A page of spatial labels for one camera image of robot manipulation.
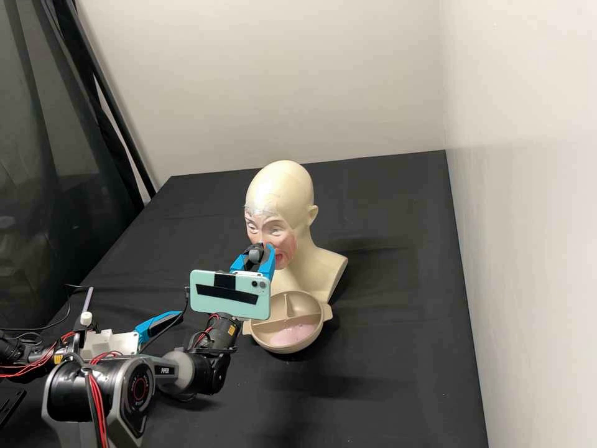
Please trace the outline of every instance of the red wire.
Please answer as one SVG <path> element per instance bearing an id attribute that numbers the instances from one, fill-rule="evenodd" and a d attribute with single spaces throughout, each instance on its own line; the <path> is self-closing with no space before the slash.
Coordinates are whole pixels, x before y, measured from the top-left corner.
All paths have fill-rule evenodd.
<path id="1" fill-rule="evenodd" d="M 74 332 L 68 332 L 65 335 L 62 335 L 60 337 L 60 339 L 62 340 L 62 342 L 65 342 L 66 339 L 70 338 L 71 336 L 74 336 L 74 334 L 75 334 Z M 3 368 L 3 369 L 4 368 L 20 369 L 18 372 L 15 372 L 15 373 L 0 374 L 0 378 L 14 378 L 15 376 L 25 375 L 27 372 L 30 372 L 33 369 L 44 365 L 53 356 L 53 351 L 54 351 L 55 347 L 56 347 L 56 343 L 52 344 L 50 346 L 50 348 L 48 349 L 48 351 L 41 358 L 39 358 L 37 361 L 32 362 L 30 364 L 26 364 L 24 366 L 0 366 L 0 368 Z"/>
<path id="2" fill-rule="evenodd" d="M 112 350 L 111 352 L 100 353 L 94 359 L 92 359 L 89 364 L 97 364 L 100 360 L 107 357 L 108 355 L 112 356 L 122 356 L 122 353 L 117 350 Z"/>
<path id="3" fill-rule="evenodd" d="M 216 317 L 217 319 L 219 319 L 220 315 L 218 313 L 210 314 L 210 316 L 207 318 L 207 321 L 209 322 L 214 317 Z M 201 339 L 203 339 L 205 337 L 205 334 L 209 333 L 211 330 L 213 330 L 213 326 L 210 325 L 207 329 L 205 329 L 205 331 L 203 333 L 201 333 L 199 335 L 199 337 L 197 338 L 197 340 L 193 344 L 193 348 L 195 348 L 197 346 L 197 344 L 201 341 Z"/>
<path id="4" fill-rule="evenodd" d="M 108 447 L 108 431 L 106 429 L 106 416 L 104 415 L 104 403 L 101 397 L 100 386 L 95 377 L 90 373 L 89 381 L 91 385 L 91 394 L 93 395 L 93 402 L 98 413 L 99 438 L 102 448 Z"/>
<path id="5" fill-rule="evenodd" d="M 31 370 L 33 370 L 39 366 L 42 366 L 52 357 L 54 347 L 56 347 L 56 343 L 52 344 L 50 346 L 50 348 L 48 348 L 48 351 L 37 361 L 32 362 L 31 364 L 20 366 L 21 370 L 19 370 L 16 373 L 0 374 L 0 378 L 14 378 L 15 376 L 25 375 L 27 372 L 30 372 Z"/>
<path id="6" fill-rule="evenodd" d="M 213 327 L 208 327 L 203 333 L 201 333 L 199 335 L 199 337 L 197 338 L 197 340 L 195 341 L 195 343 L 193 344 L 193 348 L 195 348 L 197 346 L 197 344 L 199 343 L 199 341 L 205 337 L 205 334 L 209 333 L 211 330 L 213 330 Z"/>

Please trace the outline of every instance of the bowl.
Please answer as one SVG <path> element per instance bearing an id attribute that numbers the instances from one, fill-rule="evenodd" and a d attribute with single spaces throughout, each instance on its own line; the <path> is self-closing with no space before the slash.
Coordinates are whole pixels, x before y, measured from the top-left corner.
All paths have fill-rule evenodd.
<path id="1" fill-rule="evenodd" d="M 245 321 L 243 334 L 272 353 L 295 353 L 313 343 L 331 318 L 330 305 L 308 292 L 280 292 L 270 297 L 269 319 Z"/>

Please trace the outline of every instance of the beige plate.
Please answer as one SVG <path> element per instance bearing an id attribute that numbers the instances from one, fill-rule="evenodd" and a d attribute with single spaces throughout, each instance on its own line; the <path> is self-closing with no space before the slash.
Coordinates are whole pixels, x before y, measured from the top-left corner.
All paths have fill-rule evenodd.
<path id="1" fill-rule="evenodd" d="M 270 298 L 270 316 L 267 320 L 243 322 L 243 334 L 250 334 L 263 348 L 274 353 L 294 353 L 311 344 L 322 331 L 323 323 L 331 319 L 331 307 L 318 302 L 304 291 L 287 291 Z M 315 324 L 307 338 L 290 345 L 271 345 L 271 338 L 287 326 Z"/>

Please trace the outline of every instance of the mint green phone case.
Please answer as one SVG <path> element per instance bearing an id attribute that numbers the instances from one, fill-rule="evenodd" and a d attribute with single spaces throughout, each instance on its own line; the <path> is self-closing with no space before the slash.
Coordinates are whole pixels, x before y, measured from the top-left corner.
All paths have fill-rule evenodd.
<path id="1" fill-rule="evenodd" d="M 225 312 L 246 319 L 269 318 L 271 285 L 267 277 L 244 271 L 230 274 L 195 269 L 189 285 L 194 311 Z"/>

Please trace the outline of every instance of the white wall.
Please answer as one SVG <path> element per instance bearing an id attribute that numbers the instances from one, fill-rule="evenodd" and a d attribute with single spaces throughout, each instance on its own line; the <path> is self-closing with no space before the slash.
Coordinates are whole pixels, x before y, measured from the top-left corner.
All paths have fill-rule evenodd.
<path id="1" fill-rule="evenodd" d="M 490 445 L 597 446 L 595 2 L 78 4 L 157 186 L 450 148 Z"/>
<path id="2" fill-rule="evenodd" d="M 442 2 L 446 147 L 492 448 L 597 446 L 596 12 Z"/>
<path id="3" fill-rule="evenodd" d="M 438 0 L 79 0 L 156 186 L 442 148 Z"/>

